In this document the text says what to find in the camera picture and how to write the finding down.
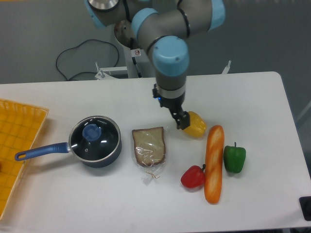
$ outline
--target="cooking pot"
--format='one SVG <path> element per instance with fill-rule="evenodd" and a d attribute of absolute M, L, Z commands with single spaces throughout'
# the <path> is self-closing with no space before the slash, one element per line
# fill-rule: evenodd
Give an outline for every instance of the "cooking pot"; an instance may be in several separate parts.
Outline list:
<path fill-rule="evenodd" d="M 117 124 L 106 116 L 90 116 L 78 122 L 69 135 L 69 142 L 56 143 L 19 152 L 15 160 L 22 161 L 50 153 L 75 154 L 90 167 L 104 167 L 114 162 L 122 148 Z"/>

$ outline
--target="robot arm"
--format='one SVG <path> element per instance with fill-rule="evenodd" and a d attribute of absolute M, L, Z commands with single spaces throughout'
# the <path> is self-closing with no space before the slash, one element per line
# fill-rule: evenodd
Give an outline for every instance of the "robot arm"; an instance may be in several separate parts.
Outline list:
<path fill-rule="evenodd" d="M 225 19 L 222 0 L 179 0 L 176 10 L 164 14 L 149 8 L 151 1 L 87 1 L 105 25 L 124 19 L 132 22 L 134 36 L 155 68 L 154 98 L 170 110 L 178 129 L 188 127 L 190 117 L 181 105 L 185 99 L 189 53 L 182 38 L 220 26 Z"/>

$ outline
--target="blue pot handle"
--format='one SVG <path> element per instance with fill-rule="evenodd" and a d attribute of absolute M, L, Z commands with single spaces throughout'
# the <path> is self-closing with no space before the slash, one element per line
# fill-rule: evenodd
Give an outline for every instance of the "blue pot handle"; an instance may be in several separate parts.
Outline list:
<path fill-rule="evenodd" d="M 51 153 L 68 153 L 69 147 L 67 142 L 61 142 L 56 144 L 51 144 L 44 147 L 39 147 L 36 149 L 26 150 L 19 152 L 15 155 L 16 161 L 23 161 L 26 159 L 35 158 L 41 155 L 45 154 L 51 154 Z"/>

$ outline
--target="gray floor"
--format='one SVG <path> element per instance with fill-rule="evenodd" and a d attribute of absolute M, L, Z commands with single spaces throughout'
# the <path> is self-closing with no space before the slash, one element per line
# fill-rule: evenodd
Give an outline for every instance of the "gray floor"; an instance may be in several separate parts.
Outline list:
<path fill-rule="evenodd" d="M 188 74 L 219 74 L 228 60 L 232 60 L 232 73 L 276 71 L 283 78 L 296 120 L 311 100 L 311 0 L 224 2 L 223 26 L 187 40 Z M 157 5 L 171 7 L 172 1 L 158 0 Z M 64 81 L 55 68 L 58 54 L 87 39 L 115 44 L 121 52 L 117 66 L 125 65 L 113 27 L 96 29 L 82 0 L 1 2 L 0 22 L 0 83 Z M 71 77 L 82 71 L 96 71 L 96 61 L 100 67 L 111 67 L 116 59 L 113 47 L 91 42 L 64 54 L 59 68 Z M 310 115 L 297 125 L 309 167 Z"/>

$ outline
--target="baguette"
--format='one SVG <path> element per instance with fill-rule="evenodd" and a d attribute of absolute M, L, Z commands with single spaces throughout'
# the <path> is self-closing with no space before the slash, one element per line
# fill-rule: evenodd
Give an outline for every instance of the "baguette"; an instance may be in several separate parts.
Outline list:
<path fill-rule="evenodd" d="M 132 130 L 136 161 L 141 166 L 154 166 L 165 161 L 164 128 Z"/>
<path fill-rule="evenodd" d="M 213 126 L 207 137 L 205 157 L 204 195 L 211 204 L 217 204 L 222 191 L 223 150 L 225 133 L 220 125 Z"/>

